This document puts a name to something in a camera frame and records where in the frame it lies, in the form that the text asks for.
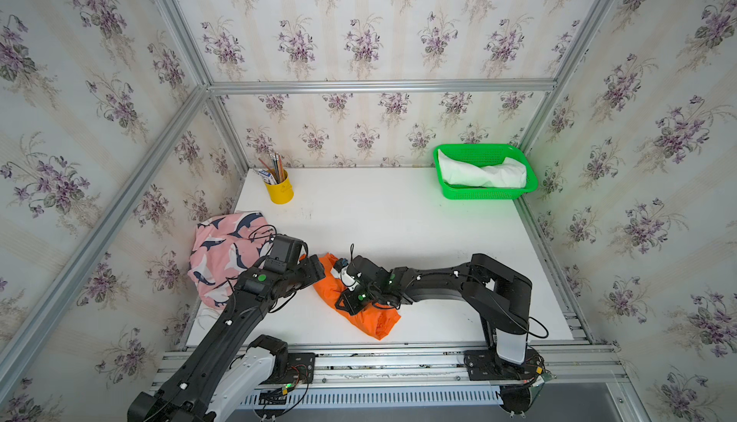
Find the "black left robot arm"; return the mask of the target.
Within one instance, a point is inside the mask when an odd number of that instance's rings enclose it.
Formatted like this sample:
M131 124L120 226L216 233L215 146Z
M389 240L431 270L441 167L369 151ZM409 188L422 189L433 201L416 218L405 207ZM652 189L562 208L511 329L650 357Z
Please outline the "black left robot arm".
M239 350L282 298L322 280L320 259L307 243L276 234L267 254L238 275L224 311L185 363L155 394L139 393L130 421L222 421L279 366L286 343L260 338L243 357Z

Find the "pink shark print garment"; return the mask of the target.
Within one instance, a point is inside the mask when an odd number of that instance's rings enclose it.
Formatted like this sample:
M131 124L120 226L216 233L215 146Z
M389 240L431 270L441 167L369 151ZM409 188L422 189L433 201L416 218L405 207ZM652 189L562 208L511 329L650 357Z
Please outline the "pink shark print garment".
M259 212L216 216L197 224L188 277L206 307L221 312L238 276L270 247L276 228Z

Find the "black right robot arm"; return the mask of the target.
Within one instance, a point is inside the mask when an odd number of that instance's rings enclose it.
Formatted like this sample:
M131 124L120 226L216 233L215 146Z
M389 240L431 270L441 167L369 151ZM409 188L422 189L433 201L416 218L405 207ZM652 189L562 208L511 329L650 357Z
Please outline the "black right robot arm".
M338 260L333 270L345 286L335 307L349 316L370 307L397 310L420 301L462 300L479 314L485 335L496 337L489 347L500 360L516 366L526 361L533 283L483 253L445 269L386 270L355 256Z

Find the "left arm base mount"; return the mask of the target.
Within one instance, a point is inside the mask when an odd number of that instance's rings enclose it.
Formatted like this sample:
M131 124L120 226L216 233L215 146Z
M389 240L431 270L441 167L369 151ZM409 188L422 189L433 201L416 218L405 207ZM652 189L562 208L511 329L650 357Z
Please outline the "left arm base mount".
M247 351L267 352L273 359L271 371L261 385L313 382L317 358L315 353L294 352L286 341L268 335L261 335L252 341Z

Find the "white shorts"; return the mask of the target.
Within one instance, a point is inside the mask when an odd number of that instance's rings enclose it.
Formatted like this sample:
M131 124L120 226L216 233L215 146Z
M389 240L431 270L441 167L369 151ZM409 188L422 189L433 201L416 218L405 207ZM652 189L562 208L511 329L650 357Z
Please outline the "white shorts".
M441 178L449 185L505 189L521 189L527 185L527 167L510 157L501 164L478 167L439 152L438 166Z

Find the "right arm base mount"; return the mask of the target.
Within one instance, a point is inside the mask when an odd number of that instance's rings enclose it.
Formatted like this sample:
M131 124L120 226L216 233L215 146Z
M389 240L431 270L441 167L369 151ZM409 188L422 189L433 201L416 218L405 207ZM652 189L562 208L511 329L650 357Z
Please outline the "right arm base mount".
M521 364L502 359L496 346L464 353L464 366L470 381L510 381L527 384L546 371L542 356L530 345L524 348Z

